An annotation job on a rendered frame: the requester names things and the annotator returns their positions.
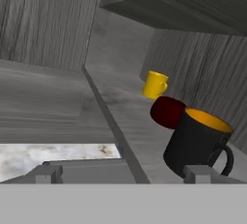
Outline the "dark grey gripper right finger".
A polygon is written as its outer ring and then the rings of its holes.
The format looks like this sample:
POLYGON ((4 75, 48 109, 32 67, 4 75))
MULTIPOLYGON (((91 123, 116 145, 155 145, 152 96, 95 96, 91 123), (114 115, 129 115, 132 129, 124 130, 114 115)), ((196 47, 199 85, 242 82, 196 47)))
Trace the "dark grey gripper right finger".
POLYGON ((184 183, 211 183, 211 184, 231 184, 242 183, 242 181, 222 176, 214 169, 206 165, 186 165, 184 171, 184 183))

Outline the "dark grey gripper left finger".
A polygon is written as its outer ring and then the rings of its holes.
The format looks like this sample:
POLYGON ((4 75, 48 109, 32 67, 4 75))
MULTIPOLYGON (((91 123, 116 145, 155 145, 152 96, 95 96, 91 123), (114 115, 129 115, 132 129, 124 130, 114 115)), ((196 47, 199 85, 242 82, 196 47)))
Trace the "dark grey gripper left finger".
POLYGON ((62 174, 63 167, 61 165, 39 165, 28 172, 26 175, 6 180, 4 183, 62 183, 62 174))

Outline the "black mug with yellow inside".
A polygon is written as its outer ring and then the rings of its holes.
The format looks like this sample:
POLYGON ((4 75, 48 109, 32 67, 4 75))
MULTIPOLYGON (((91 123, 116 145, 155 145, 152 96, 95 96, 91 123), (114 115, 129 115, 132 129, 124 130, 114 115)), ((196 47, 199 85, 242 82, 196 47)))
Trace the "black mug with yellow inside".
POLYGON ((165 149, 163 160, 178 176, 185 178, 184 167, 207 165, 212 167, 223 151, 226 165, 221 172, 228 176, 233 169, 233 151, 227 145, 233 128, 223 120, 203 110, 186 107, 176 130, 165 149))

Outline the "dark red mug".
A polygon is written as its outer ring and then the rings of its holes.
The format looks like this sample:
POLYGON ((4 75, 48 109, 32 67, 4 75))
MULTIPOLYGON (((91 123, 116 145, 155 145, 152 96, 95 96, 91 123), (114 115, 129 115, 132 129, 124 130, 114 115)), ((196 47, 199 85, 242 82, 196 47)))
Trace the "dark red mug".
POLYGON ((161 96, 151 107, 151 118, 161 126, 175 129, 186 104, 182 101, 161 96))

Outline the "grey wooden cabinet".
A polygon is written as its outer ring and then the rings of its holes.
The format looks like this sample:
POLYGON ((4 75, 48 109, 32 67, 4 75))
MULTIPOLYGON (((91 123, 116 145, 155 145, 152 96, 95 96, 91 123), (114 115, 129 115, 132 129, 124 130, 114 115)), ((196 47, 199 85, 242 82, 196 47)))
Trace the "grey wooden cabinet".
POLYGON ((145 70, 169 73, 172 96, 233 126, 233 175, 247 180, 247 37, 155 31, 143 52, 129 37, 113 65, 89 42, 81 71, 0 59, 0 143, 117 143, 133 171, 173 182, 161 158, 171 133, 154 124, 143 79, 132 72, 141 61, 145 70))

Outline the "grey wooden cabinet door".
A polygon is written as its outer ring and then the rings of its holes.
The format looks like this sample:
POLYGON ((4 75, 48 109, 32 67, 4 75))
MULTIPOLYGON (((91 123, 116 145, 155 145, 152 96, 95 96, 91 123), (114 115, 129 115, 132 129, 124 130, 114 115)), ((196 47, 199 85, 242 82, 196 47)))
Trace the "grey wooden cabinet door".
POLYGON ((0 0, 0 59, 81 71, 97 0, 0 0))

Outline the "grey wooden cabinet shelf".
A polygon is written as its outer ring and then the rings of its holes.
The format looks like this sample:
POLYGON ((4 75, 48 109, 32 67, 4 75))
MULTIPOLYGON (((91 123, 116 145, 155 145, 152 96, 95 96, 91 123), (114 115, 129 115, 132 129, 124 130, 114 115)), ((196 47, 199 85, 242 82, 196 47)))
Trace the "grey wooden cabinet shelf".
POLYGON ((247 37, 247 0, 100 0, 99 6, 155 29, 247 37))

